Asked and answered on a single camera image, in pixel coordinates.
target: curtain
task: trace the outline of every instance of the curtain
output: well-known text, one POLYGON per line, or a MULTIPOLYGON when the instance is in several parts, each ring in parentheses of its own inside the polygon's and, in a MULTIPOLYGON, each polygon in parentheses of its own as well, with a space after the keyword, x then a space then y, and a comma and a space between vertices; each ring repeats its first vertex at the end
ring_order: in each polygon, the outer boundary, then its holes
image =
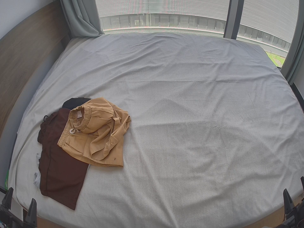
POLYGON ((299 0, 299 12, 298 21, 295 27, 295 33, 293 40, 285 59, 281 73, 288 81, 289 85, 293 84, 293 81, 304 63, 304 0, 299 0))
POLYGON ((104 34, 100 27, 95 0, 60 0, 72 37, 97 37, 104 34))

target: clothing label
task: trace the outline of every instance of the clothing label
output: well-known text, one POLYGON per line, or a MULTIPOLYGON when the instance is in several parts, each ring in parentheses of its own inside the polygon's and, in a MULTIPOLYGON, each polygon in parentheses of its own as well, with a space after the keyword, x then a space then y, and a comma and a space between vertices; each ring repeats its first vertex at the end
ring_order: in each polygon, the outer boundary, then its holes
POLYGON ((77 112, 77 118, 82 117, 81 111, 77 112))

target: white drawstring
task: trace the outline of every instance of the white drawstring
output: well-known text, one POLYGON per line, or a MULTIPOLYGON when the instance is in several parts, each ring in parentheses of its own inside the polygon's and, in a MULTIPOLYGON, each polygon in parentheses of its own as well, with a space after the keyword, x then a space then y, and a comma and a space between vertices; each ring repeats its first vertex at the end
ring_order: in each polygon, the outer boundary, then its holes
POLYGON ((70 129, 70 134, 74 134, 76 132, 76 128, 71 128, 70 129))

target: grass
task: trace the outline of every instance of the grass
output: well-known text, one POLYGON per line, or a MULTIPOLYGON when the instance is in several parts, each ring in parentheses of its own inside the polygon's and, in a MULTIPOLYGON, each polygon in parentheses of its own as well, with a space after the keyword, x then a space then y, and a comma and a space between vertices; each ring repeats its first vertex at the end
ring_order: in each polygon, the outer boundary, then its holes
POLYGON ((278 60, 282 65, 285 61, 285 58, 283 57, 280 57, 279 55, 276 55, 276 54, 273 54, 273 53, 270 53, 270 52, 266 52, 266 54, 269 56, 269 58, 271 59, 271 61, 277 66, 277 67, 282 67, 281 65, 279 65, 276 61, 278 60))

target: bed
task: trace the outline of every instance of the bed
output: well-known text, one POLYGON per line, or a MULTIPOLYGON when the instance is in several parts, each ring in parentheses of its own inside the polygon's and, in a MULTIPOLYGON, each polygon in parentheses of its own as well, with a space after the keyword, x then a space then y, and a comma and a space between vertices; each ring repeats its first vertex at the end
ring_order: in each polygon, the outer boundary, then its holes
POLYGON ((76 38, 18 130, 13 198, 64 227, 243 227, 302 193, 304 114, 257 45, 174 33, 76 38), (73 211, 33 184, 40 123, 71 97, 127 110, 124 167, 90 166, 73 211))

